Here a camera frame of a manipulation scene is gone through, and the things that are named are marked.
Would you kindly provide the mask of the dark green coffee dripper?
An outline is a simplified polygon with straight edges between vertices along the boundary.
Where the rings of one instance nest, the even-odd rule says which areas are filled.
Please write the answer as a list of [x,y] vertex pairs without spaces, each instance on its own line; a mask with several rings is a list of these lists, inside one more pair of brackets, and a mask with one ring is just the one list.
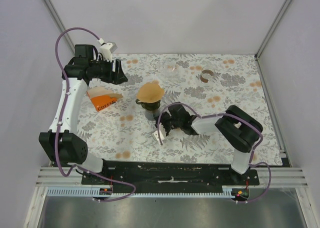
[[157,118],[160,115],[160,110],[159,110],[161,106],[160,100],[153,103],[147,103],[147,102],[142,102],[139,99],[136,99],[135,103],[137,105],[141,105],[141,107],[144,109],[144,115],[149,121],[153,121],[155,118]]

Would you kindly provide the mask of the brown paper coffee filter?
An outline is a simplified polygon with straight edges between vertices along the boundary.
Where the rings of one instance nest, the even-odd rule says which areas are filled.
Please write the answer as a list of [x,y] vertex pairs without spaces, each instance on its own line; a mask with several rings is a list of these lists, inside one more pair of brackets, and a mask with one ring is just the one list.
[[163,97],[165,90],[157,83],[146,83],[138,91],[136,98],[143,103],[155,103]]

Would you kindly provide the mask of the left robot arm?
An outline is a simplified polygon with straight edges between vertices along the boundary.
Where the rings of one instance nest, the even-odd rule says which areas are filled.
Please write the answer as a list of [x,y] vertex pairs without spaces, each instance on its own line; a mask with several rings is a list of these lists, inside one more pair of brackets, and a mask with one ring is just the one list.
[[128,81],[121,61],[113,59],[116,49],[114,42],[104,42],[99,48],[75,45],[75,56],[62,70],[62,92],[53,122],[38,138],[50,161],[92,171],[93,179],[101,185],[110,180],[110,172],[103,168],[103,159],[89,153],[87,143],[77,136],[78,117],[91,80],[113,85]]

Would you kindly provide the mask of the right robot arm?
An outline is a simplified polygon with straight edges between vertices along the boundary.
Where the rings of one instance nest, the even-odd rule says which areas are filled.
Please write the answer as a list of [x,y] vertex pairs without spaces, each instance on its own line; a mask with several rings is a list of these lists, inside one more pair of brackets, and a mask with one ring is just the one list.
[[156,131],[152,137],[162,146],[170,131],[181,129],[189,136],[220,133],[234,148],[229,179],[235,185],[247,179],[254,152],[263,141],[263,127],[236,105],[224,113],[200,115],[189,105],[174,102],[154,118]]

